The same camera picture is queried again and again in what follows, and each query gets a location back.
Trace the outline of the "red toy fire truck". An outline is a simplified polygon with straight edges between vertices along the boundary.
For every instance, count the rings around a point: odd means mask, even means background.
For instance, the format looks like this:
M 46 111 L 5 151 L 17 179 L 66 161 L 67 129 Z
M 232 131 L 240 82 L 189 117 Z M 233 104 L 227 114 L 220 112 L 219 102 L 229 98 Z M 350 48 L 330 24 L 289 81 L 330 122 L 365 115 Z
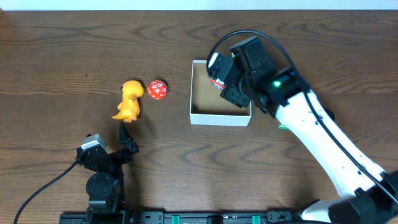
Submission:
M 211 84 L 214 85 L 215 87 L 217 87 L 220 90 L 224 90 L 224 88 L 225 88 L 224 82 L 221 81 L 219 78 L 211 79 Z

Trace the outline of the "colourful puzzle cube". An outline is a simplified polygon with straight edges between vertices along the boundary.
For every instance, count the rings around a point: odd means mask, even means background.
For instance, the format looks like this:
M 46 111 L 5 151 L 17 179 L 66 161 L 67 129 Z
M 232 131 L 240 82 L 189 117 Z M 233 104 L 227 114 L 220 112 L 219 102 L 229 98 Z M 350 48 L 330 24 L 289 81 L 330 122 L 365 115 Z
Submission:
M 279 127 L 278 127 L 279 129 L 284 129 L 284 130 L 289 130 L 288 129 L 288 127 L 286 127 L 285 125 L 283 125 L 283 124 L 279 124 Z

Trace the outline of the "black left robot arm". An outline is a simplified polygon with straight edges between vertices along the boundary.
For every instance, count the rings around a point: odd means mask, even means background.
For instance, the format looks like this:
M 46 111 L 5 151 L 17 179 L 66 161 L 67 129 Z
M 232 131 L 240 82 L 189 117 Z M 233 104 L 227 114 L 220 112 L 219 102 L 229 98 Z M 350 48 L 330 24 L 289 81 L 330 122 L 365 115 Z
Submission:
M 123 122 L 119 126 L 122 149 L 106 152 L 100 135 L 87 135 L 76 149 L 76 162 L 94 174 L 86 183 L 89 196 L 85 223 L 132 223 L 136 217 L 124 208 L 126 204 L 123 165 L 132 162 L 139 146 Z

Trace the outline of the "white cardboard box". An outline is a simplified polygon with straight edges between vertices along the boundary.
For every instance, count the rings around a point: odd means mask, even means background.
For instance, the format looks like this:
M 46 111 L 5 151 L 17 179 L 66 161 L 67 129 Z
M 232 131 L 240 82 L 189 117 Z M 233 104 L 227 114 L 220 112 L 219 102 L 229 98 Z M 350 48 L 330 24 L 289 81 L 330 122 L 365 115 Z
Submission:
M 207 77 L 206 62 L 192 62 L 190 88 L 190 123 L 210 126 L 247 126 L 251 120 L 251 107 L 238 108 L 220 97 L 221 90 Z

